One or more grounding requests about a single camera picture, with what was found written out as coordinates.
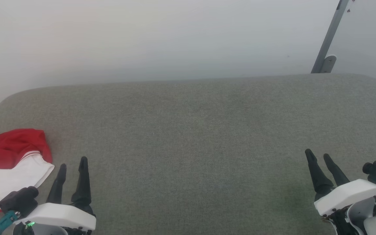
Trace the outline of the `grey fabric sofa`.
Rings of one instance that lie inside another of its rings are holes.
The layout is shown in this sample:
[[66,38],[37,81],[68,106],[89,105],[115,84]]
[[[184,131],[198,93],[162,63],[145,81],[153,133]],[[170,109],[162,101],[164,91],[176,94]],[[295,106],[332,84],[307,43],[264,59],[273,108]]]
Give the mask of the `grey fabric sofa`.
[[376,161],[376,79],[305,74],[58,86],[0,103],[0,134],[43,130],[69,204],[88,158],[92,235],[334,235],[305,150],[333,180]]

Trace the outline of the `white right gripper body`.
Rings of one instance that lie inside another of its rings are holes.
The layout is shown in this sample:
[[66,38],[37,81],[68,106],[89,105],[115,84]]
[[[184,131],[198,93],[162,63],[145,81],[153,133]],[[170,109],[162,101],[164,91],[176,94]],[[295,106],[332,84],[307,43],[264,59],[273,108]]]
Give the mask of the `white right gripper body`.
[[335,235],[376,235],[376,184],[354,180],[314,202]]

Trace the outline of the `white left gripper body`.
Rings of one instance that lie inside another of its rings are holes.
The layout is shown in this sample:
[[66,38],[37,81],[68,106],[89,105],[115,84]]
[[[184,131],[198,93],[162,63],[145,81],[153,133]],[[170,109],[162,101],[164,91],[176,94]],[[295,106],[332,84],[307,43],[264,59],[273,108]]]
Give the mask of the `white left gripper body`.
[[25,225],[31,222],[34,235],[68,235],[66,229],[94,231],[96,217],[66,204],[40,204],[27,217],[14,222]]

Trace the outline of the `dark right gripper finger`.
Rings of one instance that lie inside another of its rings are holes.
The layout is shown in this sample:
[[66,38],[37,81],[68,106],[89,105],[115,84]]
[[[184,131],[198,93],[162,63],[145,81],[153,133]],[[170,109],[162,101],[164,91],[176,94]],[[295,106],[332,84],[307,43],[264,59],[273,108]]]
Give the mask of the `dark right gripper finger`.
[[348,177],[346,177],[346,175],[343,173],[343,171],[340,169],[340,167],[334,163],[333,159],[330,157],[329,154],[324,154],[323,155],[323,159],[325,161],[325,164],[328,168],[328,170],[330,171],[330,173],[332,174],[335,182],[336,182],[336,186],[341,186],[341,185],[344,185],[346,183],[349,183],[350,180],[348,179]]
[[309,173],[315,191],[315,201],[326,196],[333,190],[333,183],[329,180],[318,165],[317,158],[312,150],[306,149],[305,155],[308,162]]

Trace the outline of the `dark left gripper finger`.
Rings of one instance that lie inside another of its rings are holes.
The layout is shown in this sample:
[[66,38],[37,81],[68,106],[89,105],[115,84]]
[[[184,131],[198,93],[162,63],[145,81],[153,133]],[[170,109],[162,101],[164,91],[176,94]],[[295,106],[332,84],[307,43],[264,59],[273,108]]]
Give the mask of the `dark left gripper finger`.
[[91,189],[90,189],[90,176],[88,169],[88,159],[85,156],[82,156],[78,168],[79,178],[77,183],[77,188],[75,193],[71,197],[71,202],[74,207],[89,213],[94,214],[93,209],[90,204],[91,199]]
[[58,170],[57,176],[51,186],[51,190],[48,194],[47,203],[62,204],[63,185],[66,181],[67,166],[61,164]]

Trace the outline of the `grey metal pole with bracket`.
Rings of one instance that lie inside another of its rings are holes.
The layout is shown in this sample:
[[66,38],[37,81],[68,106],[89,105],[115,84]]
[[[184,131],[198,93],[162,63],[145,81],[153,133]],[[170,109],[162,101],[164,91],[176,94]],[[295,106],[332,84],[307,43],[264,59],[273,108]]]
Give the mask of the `grey metal pole with bracket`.
[[329,28],[323,40],[322,46],[318,52],[315,63],[312,67],[311,73],[331,73],[336,62],[335,55],[328,55],[333,38],[340,25],[349,0],[339,0],[333,18],[330,22]]

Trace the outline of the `red and white shirt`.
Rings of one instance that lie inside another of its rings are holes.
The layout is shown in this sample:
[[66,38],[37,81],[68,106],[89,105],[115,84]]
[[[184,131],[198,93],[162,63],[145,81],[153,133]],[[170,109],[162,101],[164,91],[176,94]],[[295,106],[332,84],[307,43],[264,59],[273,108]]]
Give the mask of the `red and white shirt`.
[[0,134],[0,201],[13,191],[39,187],[54,169],[43,130],[15,129]]

